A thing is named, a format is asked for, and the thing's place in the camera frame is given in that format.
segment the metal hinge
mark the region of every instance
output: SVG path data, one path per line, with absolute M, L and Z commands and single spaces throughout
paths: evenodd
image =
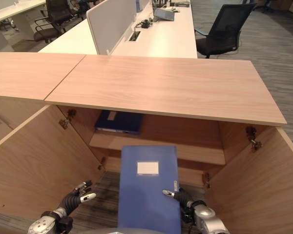
M 59 121 L 59 124 L 66 129 L 68 127 L 68 124 L 72 121 L 72 119 L 74 118 L 74 116 L 76 115 L 76 110 L 74 109 L 70 109 L 67 111 L 67 117 L 66 119 L 61 119 Z
M 260 141 L 256 141 L 256 128 L 249 126 L 246 128 L 246 136 L 249 139 L 249 142 L 252 144 L 252 151 L 256 152 L 260 148 L 262 148 L 263 144 Z
M 105 164 L 106 157 L 103 157 L 101 160 L 101 164 L 98 166 L 98 170 L 101 170 L 103 168 L 103 165 Z

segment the gray carpet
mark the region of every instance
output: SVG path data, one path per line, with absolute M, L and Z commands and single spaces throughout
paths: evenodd
M 240 3 L 239 0 L 192 0 L 191 2 L 194 26 L 206 32 L 209 31 L 222 4 Z M 18 33 L 10 35 L 8 40 L 13 42 L 11 44 L 16 51 L 37 52 L 45 46 L 44 42 L 24 41 Z M 278 11 L 273 14 L 252 12 L 243 27 L 238 52 L 231 55 L 211 56 L 211 58 L 244 59 L 253 62 L 285 116 L 288 122 L 285 130 L 293 141 L 293 14 Z M 119 174 L 105 174 L 95 186 L 98 197 L 77 210 L 74 220 L 75 229 L 71 233 L 117 225 L 118 184 Z M 186 189 L 202 198 L 202 191 L 199 189 L 189 187 Z M 0 226 L 15 232 L 24 233 L 31 222 L 31 220 L 0 215 Z M 186 225 L 183 227 L 183 233 L 187 233 Z

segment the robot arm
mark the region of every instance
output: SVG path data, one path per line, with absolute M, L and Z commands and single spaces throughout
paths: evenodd
M 173 193 L 163 190 L 163 194 L 179 201 L 183 211 L 183 220 L 192 222 L 202 234 L 230 234 L 224 223 L 216 217 L 215 211 L 203 201 L 193 201 L 190 194 L 180 189 Z
M 62 234 L 69 233 L 73 227 L 73 219 L 69 215 L 83 202 L 94 199 L 91 191 L 91 180 L 78 185 L 67 194 L 54 211 L 46 211 L 28 229 L 27 234 Z

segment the desk divider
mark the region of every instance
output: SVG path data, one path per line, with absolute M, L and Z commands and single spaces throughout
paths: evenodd
M 98 54 L 110 55 L 128 29 L 131 30 L 136 18 L 136 0 L 105 0 L 88 10 L 86 16 Z

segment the blue folder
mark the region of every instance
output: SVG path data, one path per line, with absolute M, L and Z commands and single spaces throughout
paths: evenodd
M 152 162 L 152 167 L 145 162 Z M 122 150 L 118 227 L 180 234 L 179 203 L 165 196 L 162 189 L 179 189 L 176 148 L 125 146 Z

